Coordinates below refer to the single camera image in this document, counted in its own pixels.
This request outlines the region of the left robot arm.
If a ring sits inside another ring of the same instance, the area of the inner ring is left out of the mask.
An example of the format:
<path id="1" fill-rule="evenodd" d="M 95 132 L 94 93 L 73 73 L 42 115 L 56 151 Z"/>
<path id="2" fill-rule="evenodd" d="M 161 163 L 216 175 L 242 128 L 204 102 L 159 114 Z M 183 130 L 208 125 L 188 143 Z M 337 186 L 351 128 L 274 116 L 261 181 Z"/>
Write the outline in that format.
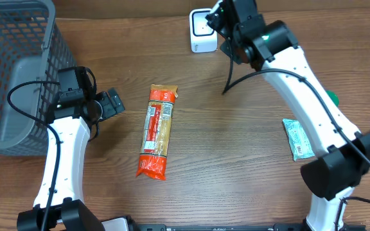
<path id="1" fill-rule="evenodd" d="M 82 190 L 84 157 L 93 128 L 124 111 L 114 89 L 98 92 L 93 72 L 87 67 L 58 71 L 60 87 L 38 123 L 48 131 L 44 176 L 31 210 L 17 218 L 18 230 L 51 230 L 59 223 L 66 230 L 138 230 L 130 216 L 100 221 L 85 205 Z"/>

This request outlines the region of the red snack packet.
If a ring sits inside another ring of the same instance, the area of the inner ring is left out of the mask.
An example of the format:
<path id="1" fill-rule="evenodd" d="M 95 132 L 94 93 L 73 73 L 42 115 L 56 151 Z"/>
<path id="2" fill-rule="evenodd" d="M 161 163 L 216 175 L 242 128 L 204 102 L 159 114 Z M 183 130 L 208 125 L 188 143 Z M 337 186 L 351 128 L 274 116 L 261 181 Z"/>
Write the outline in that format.
<path id="1" fill-rule="evenodd" d="M 150 105 L 148 107 L 145 129 L 144 152 L 153 153 L 156 149 L 156 138 L 159 126 L 159 118 L 162 105 Z"/>

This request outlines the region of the green lidded jar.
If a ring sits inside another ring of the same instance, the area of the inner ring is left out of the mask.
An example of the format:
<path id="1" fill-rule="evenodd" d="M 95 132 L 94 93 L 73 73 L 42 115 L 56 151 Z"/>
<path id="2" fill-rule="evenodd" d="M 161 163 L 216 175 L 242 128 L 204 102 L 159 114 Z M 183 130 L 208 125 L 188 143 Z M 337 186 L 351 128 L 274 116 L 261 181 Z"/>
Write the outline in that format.
<path id="1" fill-rule="evenodd" d="M 335 104 L 335 106 L 337 107 L 339 105 L 339 98 L 336 95 L 336 93 L 334 93 L 333 91 L 330 91 L 330 90 L 327 90 L 326 93 L 330 97 L 332 102 Z"/>

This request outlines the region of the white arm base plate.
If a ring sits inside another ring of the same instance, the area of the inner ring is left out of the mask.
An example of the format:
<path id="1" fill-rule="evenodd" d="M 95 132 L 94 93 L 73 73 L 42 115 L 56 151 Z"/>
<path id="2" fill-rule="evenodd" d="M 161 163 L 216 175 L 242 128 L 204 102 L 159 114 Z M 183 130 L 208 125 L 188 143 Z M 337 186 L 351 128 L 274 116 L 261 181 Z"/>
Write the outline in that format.
<path id="1" fill-rule="evenodd" d="M 102 225 L 105 231 L 129 231 L 128 221 L 126 218 L 115 218 L 103 221 Z"/>

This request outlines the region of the teal wet wipes pack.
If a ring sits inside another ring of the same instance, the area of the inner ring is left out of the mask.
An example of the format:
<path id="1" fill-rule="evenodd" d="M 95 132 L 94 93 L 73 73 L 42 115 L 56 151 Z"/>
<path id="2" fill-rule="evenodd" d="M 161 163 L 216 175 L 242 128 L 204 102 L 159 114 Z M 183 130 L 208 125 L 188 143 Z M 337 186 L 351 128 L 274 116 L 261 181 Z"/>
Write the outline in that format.
<path id="1" fill-rule="evenodd" d="M 314 157 L 315 154 L 312 146 L 300 122 L 294 119 L 283 119 L 283 125 L 288 137 L 293 160 Z"/>

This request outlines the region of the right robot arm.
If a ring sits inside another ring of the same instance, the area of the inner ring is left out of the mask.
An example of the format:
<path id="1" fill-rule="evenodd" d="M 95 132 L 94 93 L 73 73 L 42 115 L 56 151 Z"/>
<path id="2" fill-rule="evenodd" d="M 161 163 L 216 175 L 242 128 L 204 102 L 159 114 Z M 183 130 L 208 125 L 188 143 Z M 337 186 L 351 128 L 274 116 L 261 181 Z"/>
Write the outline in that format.
<path id="1" fill-rule="evenodd" d="M 301 168 L 312 192 L 304 228 L 345 230 L 346 203 L 370 170 L 370 132 L 362 133 L 334 104 L 289 27 L 267 24 L 254 1 L 219 1 L 206 19 L 225 39 L 222 51 L 279 92 L 310 141 L 316 159 Z"/>

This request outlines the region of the brown biscuit packet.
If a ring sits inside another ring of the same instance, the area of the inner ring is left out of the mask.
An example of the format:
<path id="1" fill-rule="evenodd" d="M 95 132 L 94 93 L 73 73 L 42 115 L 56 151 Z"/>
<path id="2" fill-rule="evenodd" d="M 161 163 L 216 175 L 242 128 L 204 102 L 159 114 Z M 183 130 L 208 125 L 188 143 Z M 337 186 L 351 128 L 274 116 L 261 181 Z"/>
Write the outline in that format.
<path id="1" fill-rule="evenodd" d="M 153 84 L 150 87 L 137 176 L 144 174 L 156 180 L 166 179 L 168 144 L 177 90 L 176 85 Z"/>

